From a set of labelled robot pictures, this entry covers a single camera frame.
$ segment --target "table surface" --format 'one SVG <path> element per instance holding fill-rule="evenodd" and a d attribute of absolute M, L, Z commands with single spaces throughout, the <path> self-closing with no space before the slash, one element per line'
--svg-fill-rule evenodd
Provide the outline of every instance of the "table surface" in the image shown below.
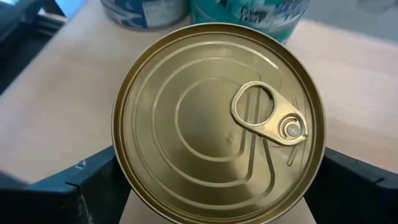
<path fill-rule="evenodd" d="M 88 4 L 0 97 L 0 170 L 28 182 L 112 144 L 111 113 L 134 58 L 171 30 L 131 31 Z M 301 21 L 287 44 L 325 104 L 327 146 L 398 172 L 398 44 Z M 164 223 L 131 194 L 122 223 Z M 302 200 L 275 223 L 315 223 Z"/>

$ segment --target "pull ring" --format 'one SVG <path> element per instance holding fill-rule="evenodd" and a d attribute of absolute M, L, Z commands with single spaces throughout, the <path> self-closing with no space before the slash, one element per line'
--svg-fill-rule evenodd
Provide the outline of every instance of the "pull ring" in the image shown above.
<path fill-rule="evenodd" d="M 236 108 L 243 93 L 252 87 L 262 88 L 270 94 L 274 101 L 271 115 L 259 124 L 249 124 L 243 121 Z M 304 115 L 273 87 L 264 82 L 254 81 L 244 84 L 232 99 L 231 115 L 242 128 L 283 146 L 294 146 L 306 140 L 308 136 L 307 121 Z"/>

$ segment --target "gold metal lid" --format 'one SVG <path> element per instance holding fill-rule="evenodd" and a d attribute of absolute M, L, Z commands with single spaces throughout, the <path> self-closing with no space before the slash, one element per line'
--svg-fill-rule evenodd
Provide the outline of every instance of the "gold metal lid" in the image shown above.
<path fill-rule="evenodd" d="M 113 140 L 134 191 L 176 223 L 265 223 L 293 207 L 323 157 L 310 75 L 255 30 L 201 24 L 146 49 L 116 99 Z"/>

